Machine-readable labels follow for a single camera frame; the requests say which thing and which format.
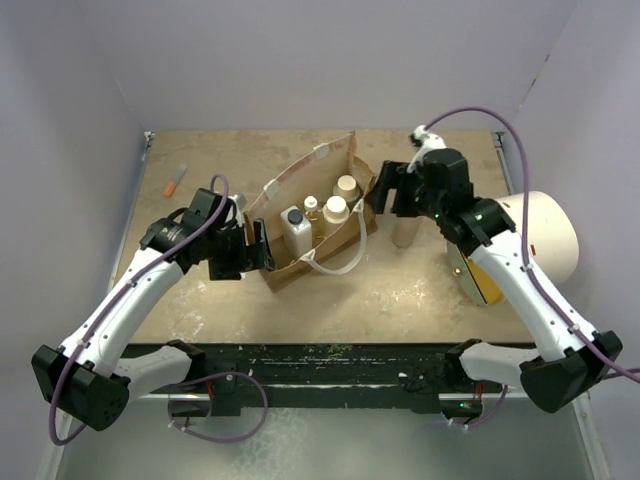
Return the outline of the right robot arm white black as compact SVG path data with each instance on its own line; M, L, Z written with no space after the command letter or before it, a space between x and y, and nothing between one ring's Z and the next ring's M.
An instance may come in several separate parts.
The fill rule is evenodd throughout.
M469 340L449 354L446 383L467 391L480 381L523 390L542 411L555 413L598 384L623 344L599 332L562 296L530 256L523 227L495 199L478 197L467 160L457 150L436 149L416 163L383 162L367 204L383 213L388 194L399 218L428 217L499 287L530 332L532 349Z

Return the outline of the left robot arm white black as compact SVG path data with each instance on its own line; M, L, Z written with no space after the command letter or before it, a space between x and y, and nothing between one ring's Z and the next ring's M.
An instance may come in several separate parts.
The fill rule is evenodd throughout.
M264 220L245 223L239 212L235 197L199 189L189 206L148 227L127 271L93 314L59 347L43 345L33 355L52 414L63 411L102 431L141 396L173 385L184 392L202 387L206 354L181 340L136 358L123 353L155 305L199 263L208 264L213 281L275 269Z

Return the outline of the brown burlap canvas bag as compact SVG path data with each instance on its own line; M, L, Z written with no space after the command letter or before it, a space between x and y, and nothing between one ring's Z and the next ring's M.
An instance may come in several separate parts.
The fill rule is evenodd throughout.
M350 133L317 145L263 187L244 217L253 237L253 223L264 222L275 269L261 275L272 292L312 271L339 276L358 266L377 229L363 200L374 181Z

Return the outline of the tan pump lotion bottle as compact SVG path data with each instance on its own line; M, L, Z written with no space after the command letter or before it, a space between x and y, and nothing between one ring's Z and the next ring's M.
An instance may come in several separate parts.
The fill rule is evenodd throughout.
M420 224L420 217L397 217L391 234L393 244L397 248L410 247L414 243Z

